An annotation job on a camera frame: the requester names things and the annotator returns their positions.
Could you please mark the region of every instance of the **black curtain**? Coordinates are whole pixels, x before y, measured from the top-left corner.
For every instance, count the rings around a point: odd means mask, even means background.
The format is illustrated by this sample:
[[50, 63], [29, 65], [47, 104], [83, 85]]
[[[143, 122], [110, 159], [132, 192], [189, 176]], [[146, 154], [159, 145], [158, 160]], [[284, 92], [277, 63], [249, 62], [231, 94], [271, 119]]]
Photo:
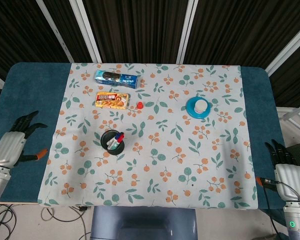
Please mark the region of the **black curtain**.
[[300, 30], [300, 0], [199, 0], [185, 64], [266, 68]]
[[91, 57], [68, 0], [43, 0], [54, 24], [76, 63], [91, 63]]
[[34, 0], [0, 0], [0, 78], [18, 62], [69, 62]]
[[300, 47], [270, 76], [278, 107], [300, 107]]
[[188, 0], [84, 0], [105, 63], [175, 64]]

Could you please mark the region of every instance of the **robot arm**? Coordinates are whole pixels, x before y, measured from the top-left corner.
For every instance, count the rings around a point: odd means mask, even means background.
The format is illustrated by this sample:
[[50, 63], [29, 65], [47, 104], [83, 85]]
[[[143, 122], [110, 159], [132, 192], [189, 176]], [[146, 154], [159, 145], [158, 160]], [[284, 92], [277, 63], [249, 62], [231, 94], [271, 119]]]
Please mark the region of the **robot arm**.
[[38, 112], [39, 111], [34, 111], [28, 115], [19, 117], [12, 125], [10, 131], [6, 132], [0, 140], [0, 196], [10, 180], [10, 169], [18, 164], [18, 161], [39, 160], [48, 152], [47, 149], [43, 149], [36, 155], [22, 154], [27, 138], [37, 128], [47, 127], [47, 125], [43, 123], [30, 125], [31, 120]]
[[268, 148], [275, 180], [260, 178], [263, 186], [276, 186], [279, 196], [286, 201], [283, 208], [285, 222], [291, 240], [300, 240], [300, 166], [286, 148], [272, 140]]

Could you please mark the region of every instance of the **blue snack box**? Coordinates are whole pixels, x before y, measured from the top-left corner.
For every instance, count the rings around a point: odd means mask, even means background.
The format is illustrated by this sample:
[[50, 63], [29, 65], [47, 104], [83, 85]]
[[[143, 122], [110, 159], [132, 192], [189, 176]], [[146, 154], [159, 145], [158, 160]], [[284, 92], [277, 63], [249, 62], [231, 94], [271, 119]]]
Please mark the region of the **blue snack box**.
[[135, 75], [118, 74], [103, 70], [97, 70], [94, 79], [98, 84], [124, 86], [132, 89], [136, 89], [138, 84], [138, 78]]

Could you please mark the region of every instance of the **teal table mat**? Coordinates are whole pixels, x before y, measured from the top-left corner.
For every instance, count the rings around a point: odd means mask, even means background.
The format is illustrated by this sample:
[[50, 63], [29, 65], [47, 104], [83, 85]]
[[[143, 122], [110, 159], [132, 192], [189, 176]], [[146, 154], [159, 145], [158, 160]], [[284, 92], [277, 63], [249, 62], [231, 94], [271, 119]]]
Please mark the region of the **teal table mat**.
[[[20, 62], [9, 71], [0, 96], [0, 138], [20, 116], [39, 110], [33, 123], [37, 129], [27, 140], [24, 154], [50, 148], [58, 120], [71, 63]], [[267, 73], [258, 67], [241, 67], [251, 153], [256, 176], [274, 179], [270, 154], [264, 142], [284, 143]], [[1, 202], [36, 203], [48, 154], [40, 161], [20, 162], [10, 171], [11, 179]], [[267, 208], [263, 190], [257, 185], [258, 207]], [[276, 192], [268, 192], [270, 208], [285, 204]]]

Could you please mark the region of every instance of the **floral tablecloth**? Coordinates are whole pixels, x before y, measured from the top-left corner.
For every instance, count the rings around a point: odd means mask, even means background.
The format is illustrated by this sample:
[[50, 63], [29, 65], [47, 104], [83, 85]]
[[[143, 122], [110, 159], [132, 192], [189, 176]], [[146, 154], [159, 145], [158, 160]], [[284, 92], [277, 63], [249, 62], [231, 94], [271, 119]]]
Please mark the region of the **floral tablecloth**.
[[[98, 69], [138, 88], [97, 84]], [[95, 107], [98, 91], [130, 94], [128, 109]], [[205, 119], [187, 114], [194, 96], [209, 101]], [[38, 203], [256, 209], [247, 125], [240, 66], [73, 63]], [[117, 156], [100, 145], [109, 129], [125, 133]]]

